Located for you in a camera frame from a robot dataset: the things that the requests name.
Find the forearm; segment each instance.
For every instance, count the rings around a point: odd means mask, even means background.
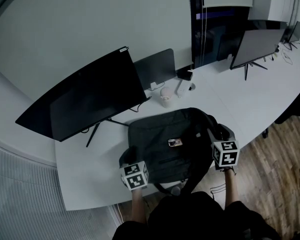
[[[132,191],[132,220],[143,224],[147,223],[141,188]]]
[[[224,172],[225,177],[225,207],[233,202],[239,201],[236,176],[232,169]]]

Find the white cube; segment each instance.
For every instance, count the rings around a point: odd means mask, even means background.
[[[120,168],[121,180],[129,190],[135,190],[148,185],[148,170],[144,161]]]
[[[212,158],[219,167],[236,166],[239,160],[237,140],[216,141],[212,144]]]

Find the ribbed gray surface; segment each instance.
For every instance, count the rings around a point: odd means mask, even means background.
[[[109,240],[108,207],[66,211],[55,167],[0,148],[0,240]]]

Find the person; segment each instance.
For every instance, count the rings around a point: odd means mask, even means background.
[[[225,175],[225,210],[205,192],[166,196],[146,220],[141,188],[132,191],[132,221],[120,225],[113,239],[279,240],[260,214],[240,200],[233,168]]]

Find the computer monitor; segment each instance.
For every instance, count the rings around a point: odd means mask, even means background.
[[[288,39],[288,43],[296,42],[300,40],[300,21],[297,21],[291,36]]]
[[[122,47],[58,83],[15,122],[62,142],[146,99],[128,49]]]
[[[157,85],[176,76],[175,56],[172,49],[160,51],[134,63],[144,90],[150,89],[151,83]]]
[[[230,69],[240,68],[255,60],[273,54],[284,32],[285,28],[245,31]]]

